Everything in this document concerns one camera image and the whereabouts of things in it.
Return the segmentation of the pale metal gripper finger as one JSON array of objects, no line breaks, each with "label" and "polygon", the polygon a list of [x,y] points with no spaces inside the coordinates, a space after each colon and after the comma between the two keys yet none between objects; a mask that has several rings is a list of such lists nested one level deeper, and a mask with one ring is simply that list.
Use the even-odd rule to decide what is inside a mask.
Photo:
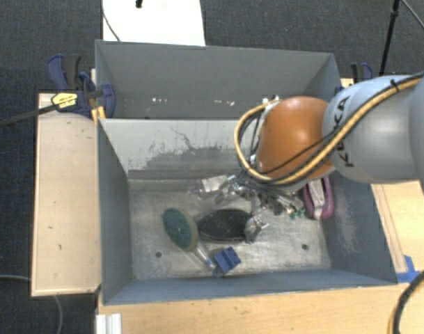
[{"label": "pale metal gripper finger", "polygon": [[245,242],[253,244],[257,241],[258,235],[269,227],[269,223],[265,219],[264,212],[253,212],[244,226]]},{"label": "pale metal gripper finger", "polygon": [[218,175],[200,180],[200,197],[213,198],[215,202],[230,202],[237,197],[228,177]]}]

